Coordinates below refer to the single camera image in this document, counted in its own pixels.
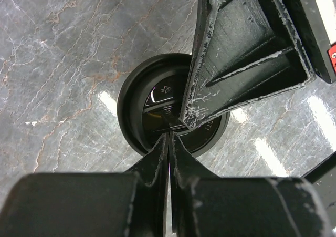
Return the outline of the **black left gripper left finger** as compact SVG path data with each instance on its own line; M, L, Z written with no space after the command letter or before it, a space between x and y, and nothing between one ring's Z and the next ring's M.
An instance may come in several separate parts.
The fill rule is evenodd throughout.
M1 236L165 236L169 136L125 172L22 177L1 210Z

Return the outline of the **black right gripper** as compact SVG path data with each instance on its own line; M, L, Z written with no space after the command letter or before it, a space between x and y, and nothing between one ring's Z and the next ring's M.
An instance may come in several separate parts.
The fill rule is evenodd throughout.
M335 82L335 59L316 0L197 0L180 121L189 128L234 109Z

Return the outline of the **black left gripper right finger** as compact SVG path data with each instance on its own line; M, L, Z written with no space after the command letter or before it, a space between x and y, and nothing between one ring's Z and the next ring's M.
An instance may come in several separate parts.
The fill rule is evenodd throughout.
M219 177L169 138L172 228L178 236L327 236L328 215L304 178Z

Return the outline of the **black plastic cup lid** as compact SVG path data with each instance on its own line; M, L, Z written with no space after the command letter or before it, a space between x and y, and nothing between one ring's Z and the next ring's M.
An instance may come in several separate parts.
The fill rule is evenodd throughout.
M118 122L126 141L140 155L146 155L166 132L176 132L194 157L206 153L224 134L229 113L192 129L179 120L191 60L183 53L154 56L139 64L123 83Z

